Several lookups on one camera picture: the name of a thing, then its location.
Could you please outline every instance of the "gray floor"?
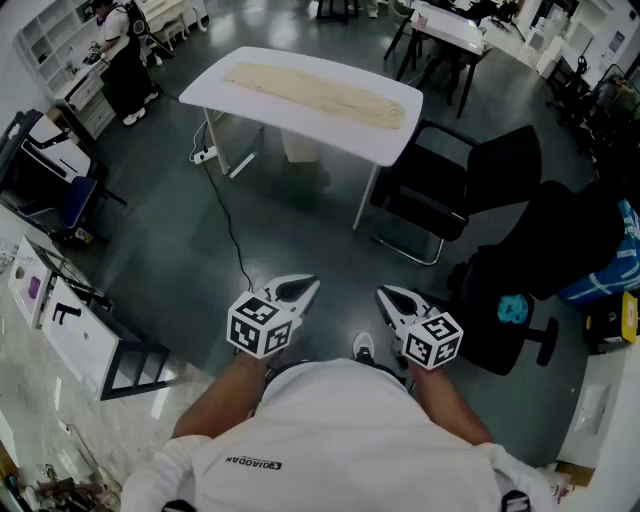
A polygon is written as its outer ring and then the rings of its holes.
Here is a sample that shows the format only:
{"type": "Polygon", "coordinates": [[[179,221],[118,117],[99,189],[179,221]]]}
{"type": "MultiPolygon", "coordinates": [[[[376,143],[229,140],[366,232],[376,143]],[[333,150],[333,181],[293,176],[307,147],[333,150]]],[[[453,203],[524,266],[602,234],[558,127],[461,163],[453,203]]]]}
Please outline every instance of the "gray floor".
{"type": "MultiPolygon", "coordinates": [[[[316,5],[211,0],[208,33],[193,32],[177,46],[177,59],[154,69],[154,75],[166,92],[177,96],[204,69],[243,45],[291,50],[393,75],[407,40],[385,64],[382,56],[395,32],[385,11],[375,21],[361,15],[344,26],[311,19],[316,5]]],[[[409,72],[405,79],[412,76],[409,72]]],[[[550,92],[535,71],[493,51],[478,66],[460,120],[455,113],[462,86],[454,106],[447,107],[445,80],[446,72],[437,73],[425,88],[424,116],[481,141],[532,124],[542,146],[544,179],[577,190],[592,178],[590,163],[577,154],[570,135],[545,107],[550,92]]],[[[187,160],[202,121],[199,109],[165,97],[137,125],[126,129],[113,123],[108,128],[95,149],[110,168],[109,187],[129,201],[129,208],[123,212],[114,202],[104,207],[102,230],[111,243],[80,255],[79,261],[116,302],[123,320],[216,375],[231,357],[224,341],[227,308],[246,282],[204,170],[187,160]]],[[[326,149],[318,165],[292,165],[272,128],[260,134],[257,124],[227,116],[221,131],[232,160],[241,159],[249,147],[259,151],[233,181],[221,177],[215,161],[210,165],[250,276],[258,285],[294,272],[322,279],[319,298],[290,357],[348,356],[355,334],[367,330],[376,339],[376,359],[389,363],[391,331],[376,309],[376,286],[420,287],[446,297],[444,283],[453,266],[478,245],[499,242],[522,211],[514,206],[475,216],[458,241],[445,244],[437,266],[420,269],[370,241],[371,217],[357,233],[351,231],[369,175],[365,161],[326,149]]],[[[465,160],[466,150],[446,139],[430,135],[423,142],[465,160]]],[[[538,304],[533,326],[544,327],[551,314],[560,321],[560,337],[548,367],[536,365],[537,347],[529,343],[507,377],[462,359],[448,367],[497,441],[531,464],[556,456],[587,357],[581,315],[552,298],[538,304]]],[[[490,332],[486,343],[490,349],[490,332]]]]}

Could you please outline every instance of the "blue object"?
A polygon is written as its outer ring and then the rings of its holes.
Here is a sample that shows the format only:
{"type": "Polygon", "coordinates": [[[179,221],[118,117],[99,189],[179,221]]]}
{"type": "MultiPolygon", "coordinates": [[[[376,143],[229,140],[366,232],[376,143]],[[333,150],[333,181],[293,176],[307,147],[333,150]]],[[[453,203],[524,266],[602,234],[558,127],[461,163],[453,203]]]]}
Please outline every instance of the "blue object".
{"type": "Polygon", "coordinates": [[[640,220],[626,200],[620,201],[618,208],[624,219],[625,233],[616,257],[604,269],[560,291],[558,295],[567,302],[588,304],[640,286],[640,220]]]}
{"type": "Polygon", "coordinates": [[[503,324],[523,324],[529,315],[529,304],[522,295],[505,295],[498,304],[498,320],[503,324]]]}

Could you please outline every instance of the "sneaker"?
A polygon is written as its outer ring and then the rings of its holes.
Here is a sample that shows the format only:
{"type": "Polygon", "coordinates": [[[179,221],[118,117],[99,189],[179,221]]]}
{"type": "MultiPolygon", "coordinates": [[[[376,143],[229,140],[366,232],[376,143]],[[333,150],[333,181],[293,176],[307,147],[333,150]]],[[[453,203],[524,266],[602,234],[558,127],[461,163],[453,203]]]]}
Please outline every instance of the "sneaker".
{"type": "Polygon", "coordinates": [[[353,358],[357,358],[358,355],[368,354],[373,357],[376,347],[373,344],[373,338],[368,332],[359,332],[353,339],[353,358]]]}
{"type": "Polygon", "coordinates": [[[146,113],[147,111],[143,107],[140,110],[138,110],[136,113],[129,114],[127,117],[125,117],[122,120],[122,122],[124,123],[125,126],[131,126],[132,124],[135,124],[138,121],[138,119],[143,118],[146,113]]]}
{"type": "Polygon", "coordinates": [[[156,91],[152,92],[151,94],[149,94],[149,96],[147,96],[147,97],[144,99],[144,104],[146,105],[146,104],[147,104],[147,103],[149,103],[150,101],[155,100],[158,96],[159,96],[159,94],[158,94],[156,91]]]}

